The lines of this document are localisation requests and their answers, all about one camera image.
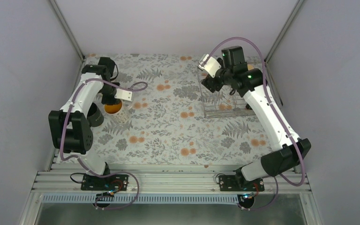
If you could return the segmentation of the black matte mug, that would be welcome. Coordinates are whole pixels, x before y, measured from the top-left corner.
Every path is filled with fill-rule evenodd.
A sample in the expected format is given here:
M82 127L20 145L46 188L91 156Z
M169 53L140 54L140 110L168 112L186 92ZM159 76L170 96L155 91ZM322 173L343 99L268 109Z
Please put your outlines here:
M99 127L104 122L104 116L95 103L92 103L87 113L87 121L90 127Z

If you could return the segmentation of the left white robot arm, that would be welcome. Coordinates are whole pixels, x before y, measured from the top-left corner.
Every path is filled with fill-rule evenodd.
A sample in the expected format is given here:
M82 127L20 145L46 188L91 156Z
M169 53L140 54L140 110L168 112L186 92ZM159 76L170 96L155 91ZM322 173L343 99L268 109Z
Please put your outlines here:
M121 104L116 97L120 86L114 83L116 67L109 57L100 58L96 65L85 65L69 100L48 115L52 142L59 150L60 160L78 161L88 175L94 176L93 184L101 190L110 187L112 177L107 163L91 150L94 140L92 128L104 121L94 99L101 94L102 104Z

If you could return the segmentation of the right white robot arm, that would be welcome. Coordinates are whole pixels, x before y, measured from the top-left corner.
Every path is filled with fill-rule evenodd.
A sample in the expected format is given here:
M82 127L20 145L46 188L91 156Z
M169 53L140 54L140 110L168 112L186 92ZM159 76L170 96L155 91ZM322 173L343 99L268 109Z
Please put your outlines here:
M305 175L304 157L311 149L311 143L307 138L301 139L284 118L262 71L248 68L242 47L225 48L222 57L217 59L204 54L198 67L207 72L201 84L210 92L220 91L226 85L246 101L261 122L273 149L259 160L236 170L236 187L246 191L254 181L282 175L298 165Z

